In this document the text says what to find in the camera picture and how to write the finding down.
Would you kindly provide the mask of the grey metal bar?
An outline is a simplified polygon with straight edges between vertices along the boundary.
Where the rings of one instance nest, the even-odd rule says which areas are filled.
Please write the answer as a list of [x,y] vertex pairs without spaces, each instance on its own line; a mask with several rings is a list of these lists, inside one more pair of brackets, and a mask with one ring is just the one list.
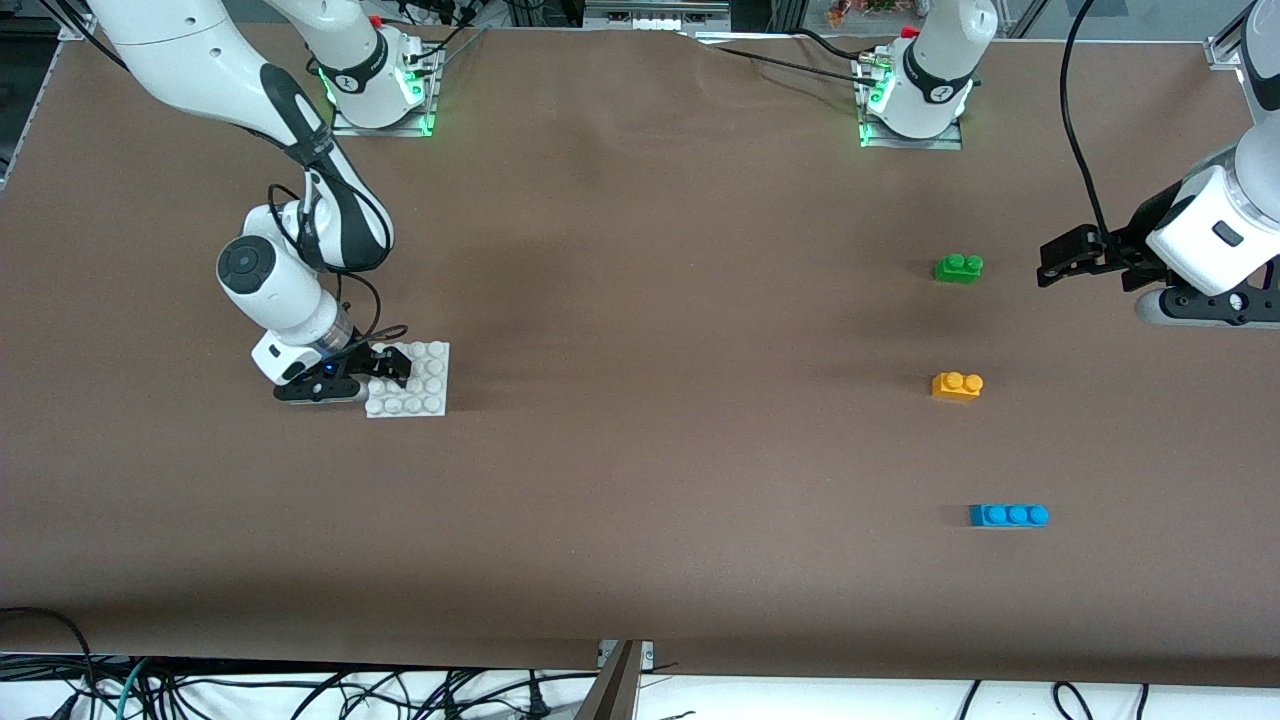
[[596,674],[573,720],[634,720],[643,671],[639,641],[622,641]]

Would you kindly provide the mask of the blue three-stud block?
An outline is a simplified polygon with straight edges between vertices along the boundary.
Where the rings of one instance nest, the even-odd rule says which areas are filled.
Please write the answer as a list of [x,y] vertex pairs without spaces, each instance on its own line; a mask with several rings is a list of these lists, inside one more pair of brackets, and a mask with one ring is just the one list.
[[975,528],[1044,528],[1050,510],[1038,503],[973,503],[968,507],[970,527]]

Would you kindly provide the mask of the aluminium frame rail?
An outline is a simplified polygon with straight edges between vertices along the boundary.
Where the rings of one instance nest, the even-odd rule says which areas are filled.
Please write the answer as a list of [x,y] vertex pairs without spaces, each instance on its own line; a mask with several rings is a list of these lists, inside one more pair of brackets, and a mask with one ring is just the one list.
[[730,32],[730,0],[582,0],[585,29]]

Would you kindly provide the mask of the white studded base plate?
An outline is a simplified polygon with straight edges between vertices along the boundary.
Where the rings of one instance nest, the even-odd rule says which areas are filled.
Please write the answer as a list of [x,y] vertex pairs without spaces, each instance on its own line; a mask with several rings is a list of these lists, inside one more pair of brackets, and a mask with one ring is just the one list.
[[384,391],[369,391],[364,402],[367,418],[443,416],[447,413],[451,345],[443,341],[394,345],[412,360],[407,386],[387,380]]

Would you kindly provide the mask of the brown table cover sheet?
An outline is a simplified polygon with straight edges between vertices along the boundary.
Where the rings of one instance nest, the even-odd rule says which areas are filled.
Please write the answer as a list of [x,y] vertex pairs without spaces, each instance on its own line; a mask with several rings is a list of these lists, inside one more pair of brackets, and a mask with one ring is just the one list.
[[343,140],[384,318],[452,346],[447,414],[383,420],[275,401],[218,284],[297,169],[68,44],[0,193],[0,606],[127,655],[1280,685],[1280,332],[1036,286],[1091,219],[1060,53],[993,45],[914,152],[678,35],[484,33],[433,137]]

